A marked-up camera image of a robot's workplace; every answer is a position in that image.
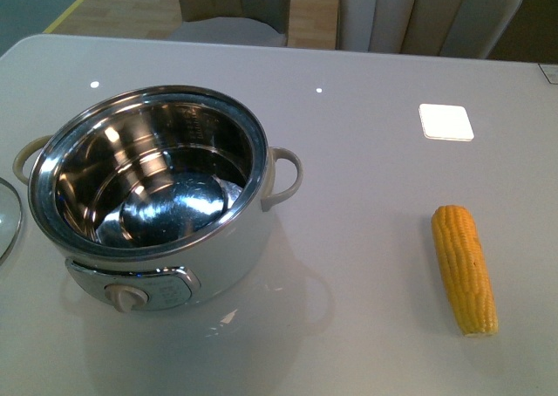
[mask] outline chair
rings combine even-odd
[[[486,58],[521,0],[339,0],[337,48]]]
[[[285,46],[290,0],[179,0],[181,26],[170,40]]]

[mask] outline yellow corn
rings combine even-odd
[[[497,333],[492,286],[473,217],[461,206],[442,206],[432,216],[432,234],[459,328],[468,337]]]

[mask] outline floor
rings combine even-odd
[[[43,31],[75,0],[0,0],[0,55]]]
[[[24,35],[44,31],[73,2],[0,1],[0,54]],[[165,38],[179,24],[178,0],[84,0],[49,31],[157,39]],[[337,0],[291,0],[289,46],[333,49],[336,24]],[[558,0],[524,0],[491,58],[558,63]]]

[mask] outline table surface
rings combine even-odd
[[[70,278],[11,162],[103,99],[171,84],[241,101],[305,177],[232,289],[123,315]],[[423,103],[465,107],[473,141],[427,139]],[[0,113],[0,175],[24,202],[0,394],[558,393],[558,85],[537,64],[41,35],[0,59]],[[451,203],[480,232],[491,338],[461,337],[446,301],[430,217]]]

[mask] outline white electric pot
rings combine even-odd
[[[24,163],[38,149],[27,180]],[[280,159],[296,180],[272,193]],[[236,283],[263,251],[270,209],[303,177],[296,155],[268,147],[242,104],[177,85],[83,111],[25,147],[14,172],[72,277],[119,311],[199,303]]]

